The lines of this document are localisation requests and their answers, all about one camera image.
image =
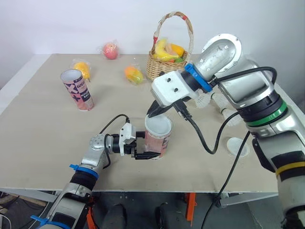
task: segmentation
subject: drink can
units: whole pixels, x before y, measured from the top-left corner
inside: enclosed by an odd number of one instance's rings
[[[61,80],[78,109],[89,111],[94,107],[92,97],[87,88],[86,82],[82,77],[81,71],[70,69],[61,74]]]
[[[145,151],[160,153],[159,159],[164,156],[172,133],[173,124],[164,114],[145,118]]]

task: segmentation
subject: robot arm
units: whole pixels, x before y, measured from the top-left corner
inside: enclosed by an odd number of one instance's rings
[[[109,151],[131,155],[136,160],[159,156],[156,152],[137,153],[137,138],[144,138],[145,132],[136,131],[126,122],[120,134],[94,136],[88,151],[79,165],[70,165],[75,170],[70,182],[55,200],[45,219],[31,216],[41,222],[43,229],[82,229],[91,205],[90,198],[99,174],[110,165]]]
[[[212,38],[185,71],[169,72],[154,80],[152,94],[156,100],[148,116],[164,113],[172,106],[181,113],[181,103],[196,98],[199,90],[210,92],[218,85],[254,137],[253,147],[262,166],[276,173],[284,224],[304,227],[305,128],[274,90],[275,69],[257,68],[256,63],[240,56],[241,44],[235,36]],[[273,79],[263,70],[272,71]]]

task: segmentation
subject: wicker basket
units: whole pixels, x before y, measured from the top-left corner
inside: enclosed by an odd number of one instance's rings
[[[160,28],[161,28],[163,22],[167,18],[172,17],[173,15],[182,18],[186,22],[187,29],[188,29],[189,36],[190,36],[189,50],[188,50],[188,52],[184,51],[184,54],[183,54],[184,61],[183,62],[178,62],[178,63],[162,62],[162,61],[159,61],[159,60],[153,58],[154,49],[155,49],[155,45],[156,45],[158,37],[159,37]],[[190,20],[188,19],[188,17],[186,17],[181,12],[171,12],[169,14],[166,14],[159,21],[157,31],[154,32],[154,34],[153,34],[153,46],[152,46],[152,50],[149,51],[148,62],[147,62],[147,67],[146,67],[147,77],[151,80],[154,80],[156,77],[159,76],[159,74],[161,72],[168,73],[168,72],[175,71],[175,70],[183,70],[184,66],[186,65],[186,63],[189,61],[189,59],[191,57],[192,51],[193,51],[193,28],[192,28],[192,24],[191,24]]]

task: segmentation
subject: white wall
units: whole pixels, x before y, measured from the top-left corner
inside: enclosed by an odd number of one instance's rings
[[[12,50],[14,58],[11,54],[3,62],[1,57],[0,67],[18,68],[31,53],[96,53],[97,46],[112,39],[123,53],[147,53],[158,20],[173,10],[184,12],[193,24],[194,53],[218,33],[235,34],[243,52],[275,67],[280,85],[295,102],[302,102],[304,0],[3,0],[0,48]],[[179,18],[169,19],[161,36],[188,47],[186,26]],[[12,38],[15,44],[6,47]],[[0,87],[11,76],[1,73]]]

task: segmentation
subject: blue ring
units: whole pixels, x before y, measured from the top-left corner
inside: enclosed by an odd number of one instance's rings
[[[195,78],[195,80],[203,87],[204,90],[207,92],[212,90],[212,87],[196,72],[191,63],[188,63],[184,69]]]
[[[91,169],[79,167],[78,165],[70,165],[69,167],[73,168],[74,171],[83,171],[83,172],[93,175],[96,179],[99,178],[99,175]]]
[[[39,218],[38,216],[31,216],[31,218],[39,221],[40,227],[43,225],[46,225],[46,224],[51,224],[51,225],[55,225],[55,226],[58,226],[63,229],[71,229],[68,225],[66,225],[64,223],[49,221],[49,219],[47,219],[47,218],[43,219],[43,218]]]

